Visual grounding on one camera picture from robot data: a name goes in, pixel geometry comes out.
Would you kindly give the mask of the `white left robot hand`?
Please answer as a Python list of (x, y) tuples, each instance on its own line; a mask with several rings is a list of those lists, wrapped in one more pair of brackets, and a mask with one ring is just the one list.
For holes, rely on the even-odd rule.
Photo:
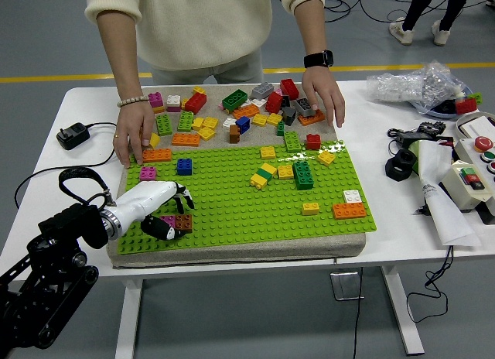
[(189, 209), (194, 208), (193, 198), (188, 189), (173, 181), (144, 181), (120, 196), (114, 206), (106, 206), (105, 214), (111, 226), (108, 237), (111, 240), (120, 238), (133, 222), (140, 222), (146, 234), (163, 241), (170, 241), (186, 235), (184, 230), (172, 227), (165, 221), (152, 215), (164, 203), (171, 199), (176, 201), (178, 211), (184, 214), (181, 198), (186, 199)]

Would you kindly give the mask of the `person's right hand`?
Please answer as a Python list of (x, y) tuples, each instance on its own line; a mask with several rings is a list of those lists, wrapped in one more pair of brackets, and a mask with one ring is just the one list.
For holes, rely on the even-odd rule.
[(138, 164), (143, 163), (142, 149), (150, 144), (155, 114), (148, 101), (120, 107), (113, 146), (119, 162), (130, 167), (130, 153)]

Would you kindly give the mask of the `person's left hand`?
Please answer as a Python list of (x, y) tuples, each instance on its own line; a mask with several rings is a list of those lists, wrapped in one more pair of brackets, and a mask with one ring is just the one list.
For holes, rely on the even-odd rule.
[(331, 70), (327, 67), (310, 67), (302, 75), (302, 88), (312, 109), (323, 102), (328, 125), (341, 128), (345, 122), (345, 100)]

